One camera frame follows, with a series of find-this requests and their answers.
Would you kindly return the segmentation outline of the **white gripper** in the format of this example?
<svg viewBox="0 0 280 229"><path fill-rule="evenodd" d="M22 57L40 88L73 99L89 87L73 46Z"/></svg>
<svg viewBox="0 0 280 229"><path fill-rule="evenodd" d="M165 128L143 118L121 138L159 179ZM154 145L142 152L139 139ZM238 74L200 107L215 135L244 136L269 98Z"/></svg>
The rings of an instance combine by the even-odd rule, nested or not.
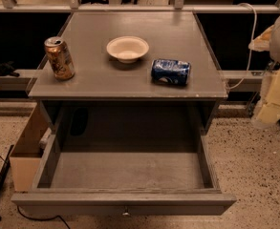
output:
<svg viewBox="0 0 280 229"><path fill-rule="evenodd" d="M255 128L266 129L280 119L280 70L271 76L271 82L263 103L255 106L251 123Z"/></svg>

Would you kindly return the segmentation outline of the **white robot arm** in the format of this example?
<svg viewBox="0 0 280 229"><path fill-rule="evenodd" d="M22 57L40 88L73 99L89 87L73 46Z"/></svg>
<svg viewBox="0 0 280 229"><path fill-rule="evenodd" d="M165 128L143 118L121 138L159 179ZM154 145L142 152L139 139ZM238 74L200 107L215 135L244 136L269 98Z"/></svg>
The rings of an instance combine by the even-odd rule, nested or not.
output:
<svg viewBox="0 0 280 229"><path fill-rule="evenodd" d="M252 40L248 47L257 52L269 51L270 58L275 63L280 63L280 16L272 26ZM264 129L280 119L280 69L264 74L260 96L251 122L256 128Z"/></svg>

